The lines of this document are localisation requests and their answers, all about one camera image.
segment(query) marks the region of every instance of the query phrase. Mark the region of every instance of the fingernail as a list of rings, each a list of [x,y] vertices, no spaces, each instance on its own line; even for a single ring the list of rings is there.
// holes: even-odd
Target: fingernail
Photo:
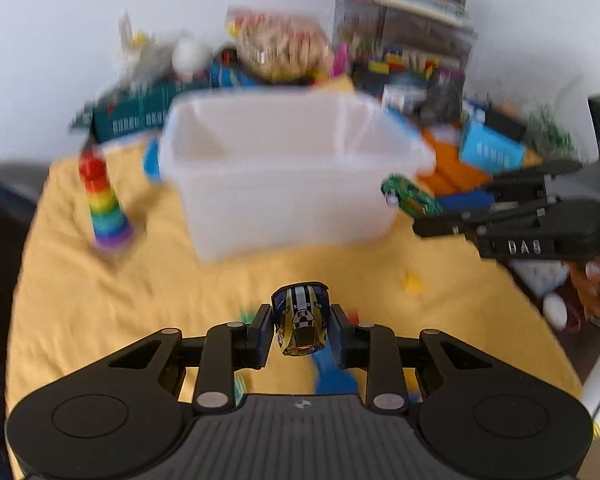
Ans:
[[[597,262],[589,262],[586,267],[587,278],[600,277],[600,264]]]

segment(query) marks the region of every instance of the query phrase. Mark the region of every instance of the yellow tablecloth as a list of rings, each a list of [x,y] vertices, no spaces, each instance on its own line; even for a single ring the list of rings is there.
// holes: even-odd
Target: yellow tablecloth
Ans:
[[[107,156],[122,207],[138,239],[117,261],[93,251],[86,196],[75,158],[51,166],[24,253],[14,298],[8,408],[33,390],[163,327],[185,336],[269,303],[280,286],[318,280],[333,303],[362,321],[417,336],[435,327],[578,396],[581,385],[538,311],[494,262],[462,237],[419,240],[403,214],[391,232],[352,247],[291,248],[199,263],[178,191],[154,186],[143,146]],[[406,293],[406,272],[422,281]],[[272,348],[254,391],[312,392],[309,358]],[[190,400],[194,371],[181,398]]]

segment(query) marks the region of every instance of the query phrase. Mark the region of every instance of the plastic bag of snacks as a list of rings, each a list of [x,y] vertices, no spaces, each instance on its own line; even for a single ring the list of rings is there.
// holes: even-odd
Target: plastic bag of snacks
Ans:
[[[309,16],[230,8],[227,30],[236,38],[240,61],[269,82],[330,72],[327,35]]]

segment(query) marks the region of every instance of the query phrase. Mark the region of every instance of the green toy car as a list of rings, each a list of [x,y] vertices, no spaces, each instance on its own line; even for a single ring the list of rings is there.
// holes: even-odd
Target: green toy car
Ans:
[[[443,211],[435,198],[401,174],[394,173],[384,179],[380,191],[390,207],[399,207],[413,218],[434,216]]]

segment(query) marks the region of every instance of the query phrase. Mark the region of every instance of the white box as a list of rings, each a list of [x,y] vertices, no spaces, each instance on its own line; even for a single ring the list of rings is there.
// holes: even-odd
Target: white box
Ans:
[[[183,96],[159,155],[200,260],[379,237],[395,215],[382,180],[434,162],[417,130],[375,99],[299,90]]]

